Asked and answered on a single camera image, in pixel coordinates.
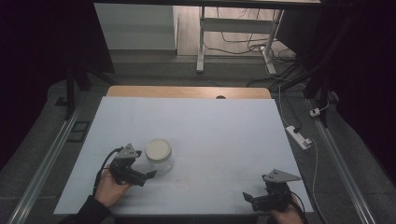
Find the wall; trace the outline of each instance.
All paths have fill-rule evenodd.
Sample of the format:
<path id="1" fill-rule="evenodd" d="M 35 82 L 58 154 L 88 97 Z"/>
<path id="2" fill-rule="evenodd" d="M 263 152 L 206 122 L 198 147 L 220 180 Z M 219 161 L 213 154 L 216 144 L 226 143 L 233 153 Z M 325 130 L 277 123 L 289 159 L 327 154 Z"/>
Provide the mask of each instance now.
<path id="1" fill-rule="evenodd" d="M 109 49 L 175 50 L 174 7 L 95 4 Z"/>

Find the gray floor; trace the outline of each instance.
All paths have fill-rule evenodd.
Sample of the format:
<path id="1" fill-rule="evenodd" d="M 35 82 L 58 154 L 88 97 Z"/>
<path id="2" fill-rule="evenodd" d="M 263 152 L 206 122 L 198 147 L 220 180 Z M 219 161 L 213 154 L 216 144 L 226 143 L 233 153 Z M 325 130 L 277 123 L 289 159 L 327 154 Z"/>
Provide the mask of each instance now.
<path id="1" fill-rule="evenodd" d="M 185 15 L 190 15 L 195 20 L 196 9 L 186 8 Z M 113 52 L 112 59 L 115 64 L 116 74 L 109 75 L 121 85 L 164 85 L 164 86 L 223 86 L 245 87 L 251 79 L 268 77 L 263 69 L 262 57 L 258 53 L 251 53 L 248 57 L 235 55 L 225 56 L 222 53 L 206 51 L 205 72 L 197 75 L 195 72 L 196 33 L 183 30 L 193 26 L 180 24 L 178 39 L 178 57 L 175 55 L 142 54 L 135 55 L 131 52 Z M 242 47 L 224 44 L 219 34 L 217 37 L 206 37 L 206 44 L 221 46 L 227 50 L 243 50 Z M 276 64 L 277 71 L 283 71 L 287 64 Z M 103 80 L 90 76 L 92 89 L 89 92 L 80 92 L 79 97 L 85 95 L 87 100 L 81 108 L 77 122 L 91 123 L 100 104 L 101 97 L 106 95 L 109 85 Z M 255 82 L 251 88 L 267 88 L 274 80 Z M 361 220 L 351 202 L 347 191 L 337 174 L 327 148 L 324 146 L 315 121 L 309 117 L 309 107 L 301 94 L 301 86 L 287 91 L 281 96 L 281 104 L 278 101 L 277 92 L 272 96 L 282 105 L 287 123 L 297 125 L 292 111 L 294 110 L 299 120 L 304 125 L 301 130 L 305 137 L 312 138 L 318 145 L 318 176 L 315 193 L 318 205 L 329 223 L 361 223 Z M 0 223 L 7 223 L 15 206 L 24 193 L 32 176 L 35 173 L 42 158 L 49 150 L 57 133 L 64 125 L 65 108 L 55 106 L 59 97 L 65 96 L 64 82 L 53 85 L 49 90 L 49 99 L 43 108 L 35 126 L 21 143 L 17 153 L 0 173 Z M 380 166 L 373 159 L 370 151 L 363 144 L 356 133 L 340 118 L 335 110 L 336 104 L 332 102 L 328 108 L 329 128 L 333 137 L 340 147 L 347 165 L 357 181 L 361 191 L 369 204 L 377 223 L 396 223 L 396 189 L 382 172 Z M 77 140 L 79 133 L 70 133 L 69 140 Z M 53 210 L 64 189 L 82 142 L 67 141 L 51 170 L 45 186 L 35 201 L 35 204 L 26 220 L 26 223 L 56 223 L 62 217 L 54 216 Z M 301 151 L 290 139 L 291 149 L 299 165 L 306 188 L 312 192 L 314 172 L 316 165 L 316 151 Z M 316 214 L 308 214 L 310 223 L 320 223 Z"/>

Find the black curtain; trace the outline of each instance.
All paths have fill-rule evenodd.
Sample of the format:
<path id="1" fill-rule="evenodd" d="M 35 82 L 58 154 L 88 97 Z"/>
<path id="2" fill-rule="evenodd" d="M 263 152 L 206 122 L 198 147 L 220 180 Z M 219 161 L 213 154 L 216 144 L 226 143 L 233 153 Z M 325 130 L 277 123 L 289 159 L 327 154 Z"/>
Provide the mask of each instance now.
<path id="1" fill-rule="evenodd" d="M 0 2 L 1 167 L 39 116 L 49 86 L 84 65 L 114 72 L 93 2 Z"/>
<path id="2" fill-rule="evenodd" d="M 331 88 L 340 98 L 338 112 L 371 149 L 393 184 L 395 22 L 394 1 L 366 1 L 333 58 L 331 76 Z"/>

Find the white lid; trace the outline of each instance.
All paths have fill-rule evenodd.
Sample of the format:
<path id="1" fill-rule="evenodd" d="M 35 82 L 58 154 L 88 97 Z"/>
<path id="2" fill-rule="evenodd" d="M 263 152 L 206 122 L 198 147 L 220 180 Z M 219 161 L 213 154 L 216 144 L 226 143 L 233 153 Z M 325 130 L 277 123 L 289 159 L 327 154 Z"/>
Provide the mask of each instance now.
<path id="1" fill-rule="evenodd" d="M 163 162 L 169 159 L 172 154 L 172 148 L 163 138 L 151 140 L 146 145 L 146 157 L 152 162 Z"/>

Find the aluminum rail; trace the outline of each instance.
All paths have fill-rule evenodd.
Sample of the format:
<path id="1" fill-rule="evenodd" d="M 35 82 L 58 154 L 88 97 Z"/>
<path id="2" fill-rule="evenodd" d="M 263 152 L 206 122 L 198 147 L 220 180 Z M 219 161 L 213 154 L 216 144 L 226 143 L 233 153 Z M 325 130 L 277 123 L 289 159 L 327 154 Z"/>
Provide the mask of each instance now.
<path id="1" fill-rule="evenodd" d="M 26 221 L 26 218 L 29 216 L 32 207 L 35 204 L 35 200 L 37 199 L 38 194 L 40 193 L 47 180 L 47 177 L 50 174 L 53 164 L 55 163 L 59 153 L 61 152 L 62 147 L 64 146 L 67 135 L 73 128 L 73 124 L 75 123 L 81 110 L 81 106 L 85 102 L 86 98 L 87 93 L 85 92 L 82 92 L 78 97 L 77 107 L 74 113 L 71 115 L 69 120 L 66 120 L 64 122 L 62 129 L 59 131 L 55 141 L 52 143 L 43 161 L 40 163 L 37 170 L 35 171 L 35 175 L 27 186 L 25 192 L 21 196 L 18 205 L 15 207 L 14 212 L 8 220 L 8 224 L 24 223 Z"/>
<path id="2" fill-rule="evenodd" d="M 312 106 L 313 103 L 311 103 L 309 100 L 306 100 L 306 102 L 311 108 L 314 108 L 314 106 Z M 326 145 L 326 148 L 328 149 L 330 156 L 332 157 L 332 162 L 334 163 L 334 166 L 337 169 L 338 174 L 340 175 L 341 180 L 344 183 L 344 186 L 346 187 L 346 191 L 348 192 L 351 201 L 355 206 L 358 216 L 361 218 L 361 223 L 377 223 L 373 216 L 373 212 L 371 211 L 369 205 L 364 199 L 363 194 L 361 193 L 361 189 L 353 178 L 352 173 L 350 173 L 347 167 L 347 163 L 341 155 L 338 146 L 335 144 L 330 130 L 325 128 L 319 119 L 316 119 L 315 123 Z"/>

